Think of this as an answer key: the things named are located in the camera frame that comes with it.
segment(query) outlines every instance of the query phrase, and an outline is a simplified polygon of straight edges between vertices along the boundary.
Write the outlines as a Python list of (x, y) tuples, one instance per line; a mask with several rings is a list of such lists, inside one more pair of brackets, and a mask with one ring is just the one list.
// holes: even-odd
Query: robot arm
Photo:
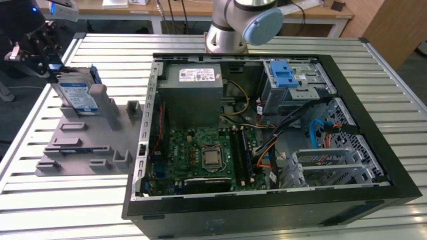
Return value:
[[(72, 8), (72, 0), (49, 0)], [(13, 49), (4, 60), (28, 75), (46, 78), (54, 83), (54, 71), (64, 66), (57, 39), (56, 23), (46, 21), (36, 0), (0, 0), (0, 29), (8, 36)]]
[(277, 0), (215, 0), (205, 36), (209, 53), (243, 53), (247, 43), (265, 44), (283, 25)]

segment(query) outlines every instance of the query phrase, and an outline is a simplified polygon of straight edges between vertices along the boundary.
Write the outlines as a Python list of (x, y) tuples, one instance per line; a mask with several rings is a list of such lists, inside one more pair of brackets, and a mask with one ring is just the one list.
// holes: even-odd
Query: silver robot arm segment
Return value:
[(277, 0), (215, 0), (205, 36), (209, 53), (243, 53), (247, 43), (265, 44), (283, 25)]

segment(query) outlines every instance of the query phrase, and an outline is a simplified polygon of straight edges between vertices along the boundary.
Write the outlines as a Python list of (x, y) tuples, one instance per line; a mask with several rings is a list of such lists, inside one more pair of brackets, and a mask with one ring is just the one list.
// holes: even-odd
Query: power supply label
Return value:
[(180, 82), (215, 81), (213, 68), (183, 68), (179, 70)]
[(58, 85), (72, 107), (81, 114), (90, 114), (97, 111), (97, 105), (89, 95), (89, 88), (85, 83), (60, 83)]

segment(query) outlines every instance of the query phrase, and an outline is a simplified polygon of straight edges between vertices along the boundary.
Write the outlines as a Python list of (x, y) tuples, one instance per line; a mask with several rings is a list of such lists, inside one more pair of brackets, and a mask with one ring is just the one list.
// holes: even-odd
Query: blue drive bay latch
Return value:
[(277, 88), (296, 88), (300, 85), (293, 78), (293, 70), (287, 61), (271, 61), (269, 70)]

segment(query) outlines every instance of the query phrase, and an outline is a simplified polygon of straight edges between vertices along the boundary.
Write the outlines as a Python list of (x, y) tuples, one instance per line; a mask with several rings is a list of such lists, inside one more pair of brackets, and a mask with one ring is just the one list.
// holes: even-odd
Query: motherboard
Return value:
[(172, 129), (167, 161), (153, 162), (152, 193), (157, 196), (265, 189), (261, 170), (252, 166), (255, 131), (232, 128)]

